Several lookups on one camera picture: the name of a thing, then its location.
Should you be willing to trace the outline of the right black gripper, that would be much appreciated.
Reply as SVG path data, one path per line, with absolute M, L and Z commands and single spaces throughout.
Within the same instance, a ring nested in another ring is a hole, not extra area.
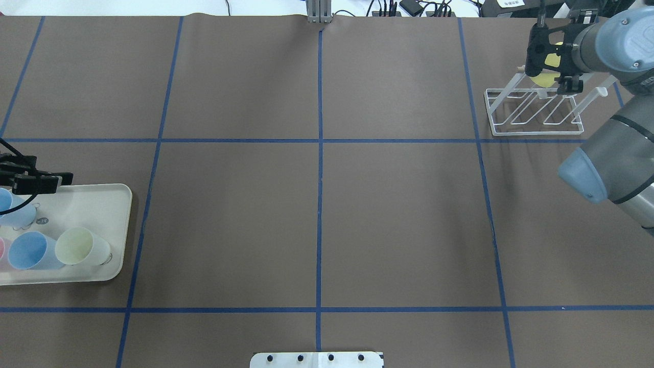
M 561 56 L 559 67 L 555 69 L 560 73 L 557 79 L 557 94 L 573 96 L 582 93 L 582 74 L 591 70 L 582 65 L 581 42 L 576 39 L 586 28 L 596 24 L 598 13 L 597 9 L 574 10 L 568 25 L 551 29 L 546 23 L 546 9 L 540 9 L 529 34 L 529 41 L 535 40 L 539 45 L 536 51 L 528 51 L 526 54 L 526 75 L 537 77 L 543 70 L 546 55 L 556 52 Z

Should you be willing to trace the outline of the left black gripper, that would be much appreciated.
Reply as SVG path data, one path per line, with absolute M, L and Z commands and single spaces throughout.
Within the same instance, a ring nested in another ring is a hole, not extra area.
M 51 195 L 59 187 L 70 186 L 72 173 L 46 173 L 43 175 L 24 175 L 36 171 L 37 157 L 1 154 L 1 186 L 11 187 L 14 195 Z

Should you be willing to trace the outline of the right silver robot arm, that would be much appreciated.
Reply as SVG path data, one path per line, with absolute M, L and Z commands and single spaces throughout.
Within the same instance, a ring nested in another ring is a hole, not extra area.
M 551 44 L 546 2 L 538 5 L 529 34 L 525 73 L 558 72 L 559 95 L 581 93 L 582 75 L 608 73 L 631 94 L 590 138 L 566 158 L 558 176 L 591 203 L 610 201 L 648 234 L 653 229 L 653 9 L 645 6 L 595 21 L 594 9 L 577 10 Z

